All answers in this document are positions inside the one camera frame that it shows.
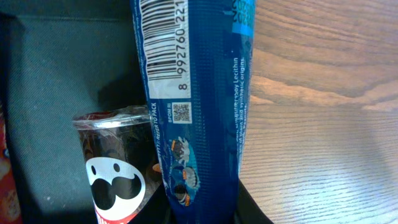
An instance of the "wooden table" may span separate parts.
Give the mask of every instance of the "wooden table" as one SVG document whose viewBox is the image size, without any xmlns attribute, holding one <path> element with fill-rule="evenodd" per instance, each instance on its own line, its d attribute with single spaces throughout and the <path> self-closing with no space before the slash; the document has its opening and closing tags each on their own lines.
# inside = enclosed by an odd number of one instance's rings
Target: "wooden table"
<svg viewBox="0 0 398 224">
<path fill-rule="evenodd" d="M 258 0 L 241 179 L 275 223 L 398 223 L 398 1 Z"/>
</svg>

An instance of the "barcode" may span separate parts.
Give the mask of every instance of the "barcode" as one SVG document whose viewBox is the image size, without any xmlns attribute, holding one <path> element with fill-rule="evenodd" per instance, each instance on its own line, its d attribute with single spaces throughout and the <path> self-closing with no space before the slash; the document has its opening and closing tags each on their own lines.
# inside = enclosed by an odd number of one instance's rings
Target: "barcode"
<svg viewBox="0 0 398 224">
<path fill-rule="evenodd" d="M 190 102 L 172 103 L 173 123 L 192 124 L 192 106 Z"/>
<path fill-rule="evenodd" d="M 149 97 L 190 98 L 188 0 L 141 0 Z"/>
</svg>

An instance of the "mustache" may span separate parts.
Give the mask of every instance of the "mustache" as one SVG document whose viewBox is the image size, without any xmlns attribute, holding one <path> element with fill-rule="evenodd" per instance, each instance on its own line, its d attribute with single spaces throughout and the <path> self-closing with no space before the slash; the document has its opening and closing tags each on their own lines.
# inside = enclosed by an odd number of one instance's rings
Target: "mustache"
<svg viewBox="0 0 398 224">
<path fill-rule="evenodd" d="M 102 210 L 109 210 L 116 201 L 116 196 L 129 200 L 138 195 L 141 191 L 141 180 L 136 174 L 133 179 L 116 177 L 109 184 L 104 179 L 96 179 L 91 185 L 91 193 L 96 206 Z"/>
</svg>

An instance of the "blue snack package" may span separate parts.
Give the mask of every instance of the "blue snack package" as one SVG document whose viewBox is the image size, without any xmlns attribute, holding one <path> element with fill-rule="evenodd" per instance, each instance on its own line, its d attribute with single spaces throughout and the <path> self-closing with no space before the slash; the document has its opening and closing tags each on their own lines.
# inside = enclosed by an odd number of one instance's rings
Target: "blue snack package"
<svg viewBox="0 0 398 224">
<path fill-rule="evenodd" d="M 179 223 L 228 223 L 249 106 L 255 0 L 131 0 L 166 194 Z"/>
</svg>

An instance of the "red package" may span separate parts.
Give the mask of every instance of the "red package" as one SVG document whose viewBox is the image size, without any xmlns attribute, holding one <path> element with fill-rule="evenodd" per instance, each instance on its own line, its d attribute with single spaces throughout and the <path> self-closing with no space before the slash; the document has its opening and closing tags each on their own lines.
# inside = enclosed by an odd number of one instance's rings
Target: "red package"
<svg viewBox="0 0 398 224">
<path fill-rule="evenodd" d="M 6 144 L 6 125 L 0 104 L 0 223 L 22 223 L 21 209 Z"/>
</svg>

